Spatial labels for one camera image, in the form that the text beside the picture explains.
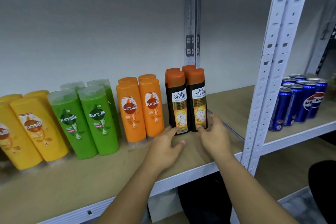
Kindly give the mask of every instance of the person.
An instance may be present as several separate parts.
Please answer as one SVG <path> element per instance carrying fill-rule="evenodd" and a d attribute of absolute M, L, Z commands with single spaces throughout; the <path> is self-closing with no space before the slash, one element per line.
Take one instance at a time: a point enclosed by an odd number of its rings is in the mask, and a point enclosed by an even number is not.
<path fill-rule="evenodd" d="M 204 148 L 211 154 L 224 180 L 241 224 L 298 224 L 298 222 L 241 165 L 231 151 L 227 129 L 217 116 L 213 126 L 198 126 Z M 97 224 L 140 224 L 158 176 L 177 160 L 185 141 L 171 147 L 179 128 L 166 128 L 154 138 L 142 164 L 99 218 Z"/>

